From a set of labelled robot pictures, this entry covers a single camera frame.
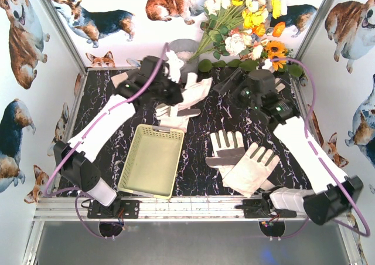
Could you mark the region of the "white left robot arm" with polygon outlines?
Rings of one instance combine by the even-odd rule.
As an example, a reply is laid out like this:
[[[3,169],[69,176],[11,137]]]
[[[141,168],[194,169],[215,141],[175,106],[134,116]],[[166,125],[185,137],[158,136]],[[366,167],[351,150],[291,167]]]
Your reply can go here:
[[[151,100],[169,106],[183,101],[179,80],[184,62],[172,50],[165,55],[166,60],[147,56],[139,67],[113,76],[115,90],[104,108],[76,136],[54,146],[60,174],[103,206],[111,206],[117,197],[93,166],[105,143],[136,113],[138,106]]]

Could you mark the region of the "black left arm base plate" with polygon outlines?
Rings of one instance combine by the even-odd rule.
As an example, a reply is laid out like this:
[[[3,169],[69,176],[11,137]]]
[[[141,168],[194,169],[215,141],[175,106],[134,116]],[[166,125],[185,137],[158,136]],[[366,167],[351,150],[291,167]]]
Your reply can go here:
[[[89,219],[137,219],[139,215],[138,200],[117,200],[110,206],[103,206],[98,201],[89,204],[87,217]]]

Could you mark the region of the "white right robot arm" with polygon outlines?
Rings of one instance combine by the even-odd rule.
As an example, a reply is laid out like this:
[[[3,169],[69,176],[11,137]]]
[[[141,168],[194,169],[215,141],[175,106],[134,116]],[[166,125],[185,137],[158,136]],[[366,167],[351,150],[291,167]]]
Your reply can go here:
[[[349,177],[328,157],[305,128],[305,120],[293,102],[278,94],[278,86],[269,70],[246,73],[238,68],[214,90],[229,97],[237,107],[253,110],[288,148],[311,183],[310,190],[277,187],[269,191],[270,206],[304,213],[323,225],[357,208],[363,182],[358,176]]]

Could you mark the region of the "white grey work glove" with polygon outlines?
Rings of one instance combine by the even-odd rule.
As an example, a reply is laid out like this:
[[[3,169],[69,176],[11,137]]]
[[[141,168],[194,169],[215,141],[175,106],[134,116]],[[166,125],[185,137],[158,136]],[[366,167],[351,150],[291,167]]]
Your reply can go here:
[[[201,113],[200,109],[192,109],[204,100],[212,86],[213,78],[202,79],[197,82],[196,73],[188,73],[187,81],[182,92],[183,101],[175,106],[160,104],[155,109],[155,117],[160,127],[173,128],[187,132],[189,119]]]

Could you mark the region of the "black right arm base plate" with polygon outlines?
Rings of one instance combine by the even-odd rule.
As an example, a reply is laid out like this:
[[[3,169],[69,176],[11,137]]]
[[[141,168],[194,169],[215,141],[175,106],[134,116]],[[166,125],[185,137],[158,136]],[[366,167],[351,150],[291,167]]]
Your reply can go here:
[[[295,218],[295,211],[275,209],[264,199],[244,199],[235,209],[241,209],[245,218]]]

